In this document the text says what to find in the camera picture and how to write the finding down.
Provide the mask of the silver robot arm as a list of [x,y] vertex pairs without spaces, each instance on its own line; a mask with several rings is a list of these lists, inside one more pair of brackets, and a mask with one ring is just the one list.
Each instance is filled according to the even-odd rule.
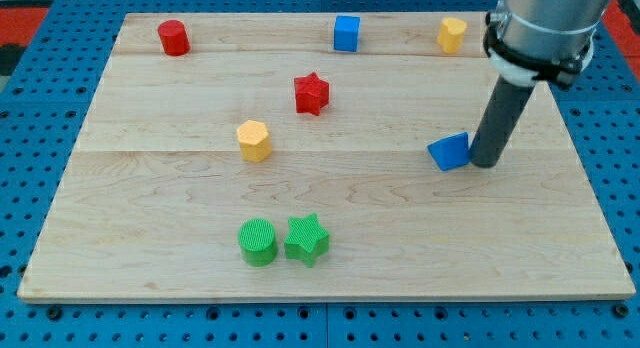
[[485,17],[484,49],[508,83],[571,87],[594,55],[610,0],[498,0]]

